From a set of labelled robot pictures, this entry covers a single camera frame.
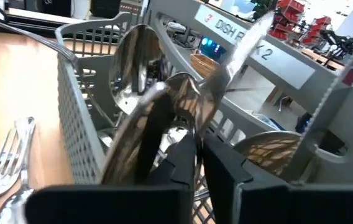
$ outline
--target fork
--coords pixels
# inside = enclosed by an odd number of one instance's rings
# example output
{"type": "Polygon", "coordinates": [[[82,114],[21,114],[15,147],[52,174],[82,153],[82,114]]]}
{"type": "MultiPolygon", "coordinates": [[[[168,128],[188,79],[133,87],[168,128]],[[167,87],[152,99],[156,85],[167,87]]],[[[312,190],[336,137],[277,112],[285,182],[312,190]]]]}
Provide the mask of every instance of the fork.
{"type": "Polygon", "coordinates": [[[11,145],[5,151],[5,155],[8,157],[12,151],[13,142],[17,139],[16,152],[12,154],[8,164],[6,165],[6,160],[0,162],[0,195],[7,192],[16,183],[16,180],[21,173],[22,162],[26,153],[25,144],[21,144],[23,141],[22,139],[26,137],[26,127],[21,121],[21,119],[15,121],[14,127],[16,130],[14,131],[14,129],[10,129],[4,142],[1,144],[0,157],[7,146],[7,142],[11,139],[11,145]]]}

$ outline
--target white label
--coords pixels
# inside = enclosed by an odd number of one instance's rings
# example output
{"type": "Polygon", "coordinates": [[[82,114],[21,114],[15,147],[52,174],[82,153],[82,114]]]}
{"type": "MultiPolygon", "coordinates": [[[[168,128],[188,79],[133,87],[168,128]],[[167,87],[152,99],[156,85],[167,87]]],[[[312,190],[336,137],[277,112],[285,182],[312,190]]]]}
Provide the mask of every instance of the white label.
{"type": "MultiPolygon", "coordinates": [[[[247,29],[205,5],[200,6],[195,19],[231,44],[241,40],[247,32],[247,29]]],[[[265,40],[260,42],[251,57],[296,89],[300,89],[314,73],[313,68],[265,40]]]]}

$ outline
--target wicker basket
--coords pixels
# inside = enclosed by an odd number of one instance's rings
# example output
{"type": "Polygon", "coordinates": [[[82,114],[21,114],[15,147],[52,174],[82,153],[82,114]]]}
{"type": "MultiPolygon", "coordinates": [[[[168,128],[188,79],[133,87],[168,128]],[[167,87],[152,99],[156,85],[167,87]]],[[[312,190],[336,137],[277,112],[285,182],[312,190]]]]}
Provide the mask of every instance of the wicker basket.
{"type": "Polygon", "coordinates": [[[197,49],[190,55],[190,63],[196,72],[198,72],[204,79],[207,79],[219,65],[213,59],[199,54],[197,49]]]}

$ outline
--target blue light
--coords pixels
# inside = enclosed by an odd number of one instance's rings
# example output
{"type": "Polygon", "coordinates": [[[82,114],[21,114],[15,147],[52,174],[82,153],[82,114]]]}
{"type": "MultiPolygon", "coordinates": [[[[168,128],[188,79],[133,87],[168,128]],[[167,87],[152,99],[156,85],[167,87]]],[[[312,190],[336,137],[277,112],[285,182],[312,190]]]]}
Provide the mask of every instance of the blue light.
{"type": "Polygon", "coordinates": [[[208,42],[208,39],[207,38],[203,38],[203,40],[201,41],[201,44],[202,45],[206,45],[208,42]]]}

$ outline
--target cutlery basket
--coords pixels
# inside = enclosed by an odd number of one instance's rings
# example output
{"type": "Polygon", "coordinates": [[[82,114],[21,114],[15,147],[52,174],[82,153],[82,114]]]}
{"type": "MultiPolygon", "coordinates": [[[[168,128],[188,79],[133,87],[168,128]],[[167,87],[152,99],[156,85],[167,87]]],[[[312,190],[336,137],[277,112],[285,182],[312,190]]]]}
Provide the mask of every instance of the cutlery basket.
{"type": "MultiPolygon", "coordinates": [[[[150,21],[153,19],[157,18],[154,16],[152,18],[150,12],[143,17],[122,12],[113,19],[67,24],[55,31],[58,43],[67,46],[79,57],[78,63],[84,69],[85,82],[89,83],[96,100],[111,119],[116,120],[115,114],[118,112],[115,105],[109,103],[108,97],[110,92],[107,77],[112,54],[120,38],[131,26],[141,23],[151,24],[150,21]]],[[[159,36],[162,42],[164,38],[168,38],[164,35],[159,36]]],[[[166,55],[170,57],[168,61],[171,74],[186,71],[184,67],[176,67],[181,65],[181,62],[176,61],[174,52],[166,50],[166,55]]],[[[99,172],[104,167],[106,153],[98,139],[97,131],[110,127],[92,107],[86,96],[85,86],[71,63],[59,54],[58,110],[74,183],[97,183],[99,172]]],[[[271,130],[272,127],[246,113],[227,98],[222,100],[210,126],[210,131],[214,135],[232,145],[245,136],[271,130]]],[[[200,177],[199,184],[201,189],[207,187],[204,176],[200,177]]],[[[209,198],[195,202],[193,209],[196,223],[213,221],[209,198]]]]}

